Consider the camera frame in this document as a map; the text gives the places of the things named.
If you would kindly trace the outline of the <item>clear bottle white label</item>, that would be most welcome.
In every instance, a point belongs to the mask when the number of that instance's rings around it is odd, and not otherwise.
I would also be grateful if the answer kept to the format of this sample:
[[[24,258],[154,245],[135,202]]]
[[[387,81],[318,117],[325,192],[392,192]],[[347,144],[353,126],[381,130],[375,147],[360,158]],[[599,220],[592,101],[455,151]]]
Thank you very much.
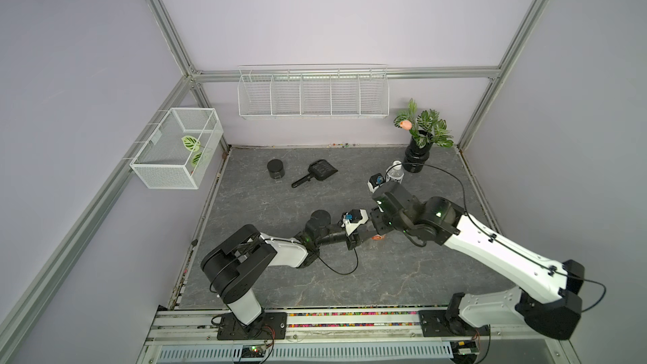
[[[387,171],[387,181],[401,183],[403,179],[404,179],[403,165],[401,170],[395,170],[392,163],[392,166]]]

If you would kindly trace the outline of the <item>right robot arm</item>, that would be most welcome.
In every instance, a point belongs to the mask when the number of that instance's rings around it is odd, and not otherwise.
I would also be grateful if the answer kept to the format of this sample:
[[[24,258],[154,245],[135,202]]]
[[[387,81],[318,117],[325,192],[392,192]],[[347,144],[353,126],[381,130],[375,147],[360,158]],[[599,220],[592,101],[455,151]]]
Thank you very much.
[[[453,334],[492,325],[527,325],[555,340],[574,334],[583,313],[579,292],[586,270],[581,263],[542,257],[489,229],[460,205],[439,196],[420,202],[398,182],[381,185],[372,199],[375,229],[466,254],[514,283],[498,293],[454,294],[442,320]]]

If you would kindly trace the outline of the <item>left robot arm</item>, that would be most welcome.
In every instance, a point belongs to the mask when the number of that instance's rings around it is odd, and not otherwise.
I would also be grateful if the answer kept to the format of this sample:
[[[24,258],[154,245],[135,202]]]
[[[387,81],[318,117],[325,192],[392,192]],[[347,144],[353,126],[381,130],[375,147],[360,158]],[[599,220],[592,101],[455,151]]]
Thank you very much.
[[[344,212],[338,222],[324,210],[313,212],[302,231],[291,238],[270,236],[246,224],[210,251],[201,262],[209,289],[244,330],[263,325],[264,308],[253,286],[267,268],[303,269],[321,259],[321,248],[344,244],[354,250],[377,235],[368,211]]]

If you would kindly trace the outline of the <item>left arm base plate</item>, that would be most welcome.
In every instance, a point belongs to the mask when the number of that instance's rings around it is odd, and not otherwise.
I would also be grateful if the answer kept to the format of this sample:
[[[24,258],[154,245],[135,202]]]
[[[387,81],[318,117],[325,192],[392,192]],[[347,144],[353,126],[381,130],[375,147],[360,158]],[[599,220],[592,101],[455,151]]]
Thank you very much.
[[[284,340],[287,331],[287,313],[264,312],[250,325],[243,325],[232,313],[219,316],[218,340]]]

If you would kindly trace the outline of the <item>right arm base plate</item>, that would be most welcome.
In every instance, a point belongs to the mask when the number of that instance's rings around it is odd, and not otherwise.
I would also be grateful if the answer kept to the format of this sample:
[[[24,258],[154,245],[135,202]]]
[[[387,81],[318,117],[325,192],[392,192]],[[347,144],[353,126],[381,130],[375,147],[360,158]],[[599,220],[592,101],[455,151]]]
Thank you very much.
[[[463,337],[476,338],[490,335],[490,328],[473,327],[446,310],[425,309],[418,312],[422,335],[424,337]]]

